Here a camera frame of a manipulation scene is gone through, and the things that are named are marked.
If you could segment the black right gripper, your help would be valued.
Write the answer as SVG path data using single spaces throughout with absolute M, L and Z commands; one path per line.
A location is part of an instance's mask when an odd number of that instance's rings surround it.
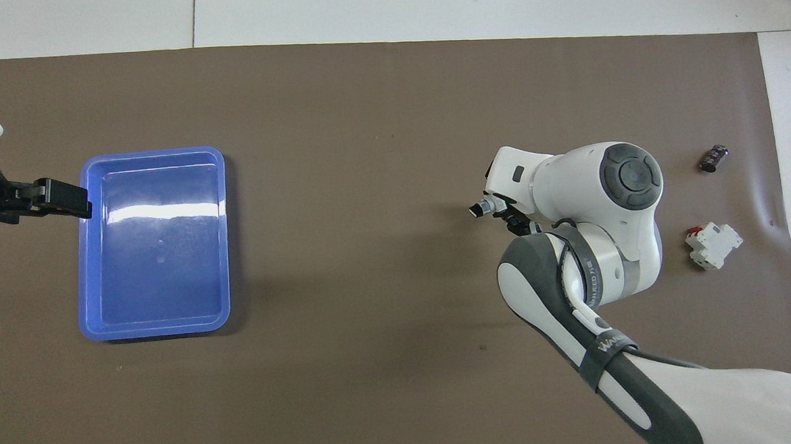
M 540 218 L 535 213 L 523 213 L 513 205 L 507 206 L 505 213 L 508 231 L 517 237 L 538 235 L 544 231 L 539 223 Z

